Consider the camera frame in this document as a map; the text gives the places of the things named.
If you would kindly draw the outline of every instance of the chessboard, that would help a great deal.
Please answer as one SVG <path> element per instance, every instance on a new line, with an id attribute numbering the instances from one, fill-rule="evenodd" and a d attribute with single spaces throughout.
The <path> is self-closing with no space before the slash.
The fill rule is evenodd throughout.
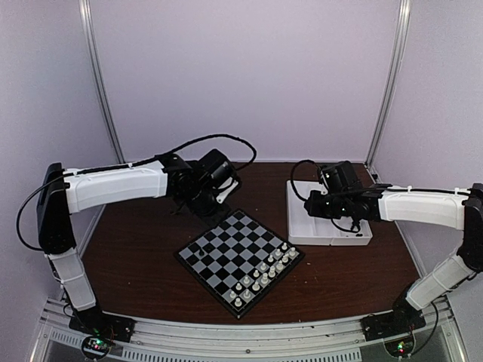
<path id="1" fill-rule="evenodd" d="M 236 210 L 175 256 L 239 319 L 287 276 L 304 253 Z"/>

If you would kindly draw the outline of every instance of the pawn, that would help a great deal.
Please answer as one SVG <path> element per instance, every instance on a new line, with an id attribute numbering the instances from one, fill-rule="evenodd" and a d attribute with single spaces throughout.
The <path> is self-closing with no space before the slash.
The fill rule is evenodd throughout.
<path id="1" fill-rule="evenodd" d="M 260 280 L 262 285 L 266 285 L 269 283 L 269 275 L 267 273 L 263 273 L 262 279 Z"/>

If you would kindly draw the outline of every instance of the lavender wall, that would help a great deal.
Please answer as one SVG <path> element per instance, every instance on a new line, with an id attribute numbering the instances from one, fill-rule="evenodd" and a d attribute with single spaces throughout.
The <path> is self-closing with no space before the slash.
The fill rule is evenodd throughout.
<path id="1" fill-rule="evenodd" d="M 384 182 L 453 188 L 483 182 L 483 7 L 478 0 L 413 2 L 398 89 L 375 167 Z M 403 223 L 425 269 L 462 233 Z M 483 360 L 483 277 L 450 294 L 471 361 Z"/>
<path id="2" fill-rule="evenodd" d="M 0 1 L 0 351 L 26 360 L 48 296 L 59 292 L 41 253 L 20 245 L 15 216 L 46 167 L 114 162 L 91 75 L 78 2 Z M 80 241 L 95 210 L 73 219 Z M 36 244 L 33 207 L 26 240 Z"/>
<path id="3" fill-rule="evenodd" d="M 383 96 L 398 4 L 92 2 L 126 158 L 224 132 L 250 140 L 259 160 L 364 159 Z M 234 159 L 250 155 L 243 146 L 221 146 Z M 200 154 L 193 147 L 184 155 Z"/>

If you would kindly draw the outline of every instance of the brown tabletop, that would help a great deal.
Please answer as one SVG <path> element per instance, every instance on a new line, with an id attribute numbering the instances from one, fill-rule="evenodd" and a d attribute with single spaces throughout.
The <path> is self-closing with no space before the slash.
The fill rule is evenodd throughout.
<path id="1" fill-rule="evenodd" d="M 242 188 L 228 200 L 287 237 L 285 187 L 293 164 L 260 163 L 240 171 Z M 356 165 L 365 186 L 371 179 Z M 304 165 L 296 179 L 315 180 Z M 304 247 L 306 257 L 237 321 L 175 258 L 174 252 L 207 227 L 188 211 L 170 215 L 167 198 L 137 199 L 106 207 L 84 256 L 105 311 L 168 321 L 261 324 L 320 321 L 391 309 L 418 278 L 398 229 L 372 222 L 364 247 Z"/>

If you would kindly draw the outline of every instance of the white tray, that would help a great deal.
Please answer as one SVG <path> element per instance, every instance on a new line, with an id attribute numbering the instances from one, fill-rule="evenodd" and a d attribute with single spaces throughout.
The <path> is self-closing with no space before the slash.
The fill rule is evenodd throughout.
<path id="1" fill-rule="evenodd" d="M 320 183 L 295 181 L 297 191 L 308 198 L 311 190 L 327 192 Z M 342 232 L 332 225 L 329 219 L 311 217 L 303 208 L 303 202 L 295 195 L 287 181 L 288 240 L 297 245 L 367 245 L 372 238 L 369 222 L 361 221 L 358 234 Z M 352 219 L 343 217 L 334 220 L 340 227 L 350 229 Z"/>

